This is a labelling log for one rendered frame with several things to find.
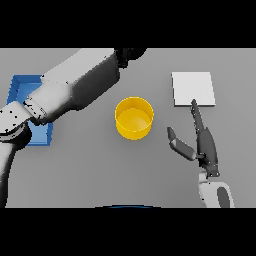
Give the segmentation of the yellow bowl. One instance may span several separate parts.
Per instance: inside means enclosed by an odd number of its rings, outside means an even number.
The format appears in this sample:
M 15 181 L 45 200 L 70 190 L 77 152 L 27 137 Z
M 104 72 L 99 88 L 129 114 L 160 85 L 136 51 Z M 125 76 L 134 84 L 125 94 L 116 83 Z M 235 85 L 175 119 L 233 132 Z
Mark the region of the yellow bowl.
M 114 111 L 118 133 L 128 140 L 140 140 L 148 135 L 154 120 L 151 104 L 137 96 L 121 100 Z

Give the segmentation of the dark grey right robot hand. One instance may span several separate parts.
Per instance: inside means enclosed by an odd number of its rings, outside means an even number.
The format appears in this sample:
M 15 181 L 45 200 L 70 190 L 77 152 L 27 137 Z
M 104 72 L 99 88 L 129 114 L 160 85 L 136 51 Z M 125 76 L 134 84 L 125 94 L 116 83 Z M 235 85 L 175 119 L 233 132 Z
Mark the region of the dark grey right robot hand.
M 194 119 L 197 150 L 180 140 L 172 127 L 167 128 L 170 148 L 189 161 L 197 160 L 206 171 L 206 177 L 219 177 L 217 149 L 210 130 L 204 126 L 202 116 L 195 99 L 191 102 L 191 114 Z

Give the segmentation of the blue tray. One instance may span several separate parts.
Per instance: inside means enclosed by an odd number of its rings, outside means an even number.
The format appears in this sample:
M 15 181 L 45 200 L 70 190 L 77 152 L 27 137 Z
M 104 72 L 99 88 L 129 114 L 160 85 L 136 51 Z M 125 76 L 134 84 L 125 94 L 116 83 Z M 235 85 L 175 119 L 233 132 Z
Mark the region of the blue tray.
M 41 86 L 40 75 L 14 75 L 10 82 L 6 104 L 13 101 L 23 103 L 27 96 Z M 35 126 L 28 122 L 32 132 L 29 146 L 49 146 L 52 141 L 53 124 Z

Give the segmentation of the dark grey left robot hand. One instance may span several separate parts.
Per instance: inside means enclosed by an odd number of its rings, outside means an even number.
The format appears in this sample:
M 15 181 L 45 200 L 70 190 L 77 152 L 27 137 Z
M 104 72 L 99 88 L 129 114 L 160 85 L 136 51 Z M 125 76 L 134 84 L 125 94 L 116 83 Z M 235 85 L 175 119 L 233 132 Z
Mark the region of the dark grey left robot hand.
M 146 52 L 146 48 L 116 48 L 118 67 L 127 68 L 130 60 L 137 60 Z

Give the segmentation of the flat pale square scale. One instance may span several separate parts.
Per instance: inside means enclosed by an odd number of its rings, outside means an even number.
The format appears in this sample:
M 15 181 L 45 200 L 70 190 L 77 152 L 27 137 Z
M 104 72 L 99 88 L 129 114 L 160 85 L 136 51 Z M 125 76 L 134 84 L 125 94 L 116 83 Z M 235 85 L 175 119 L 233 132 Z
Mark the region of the flat pale square scale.
M 171 78 L 175 107 L 190 106 L 193 99 L 199 106 L 216 105 L 209 72 L 173 72 Z

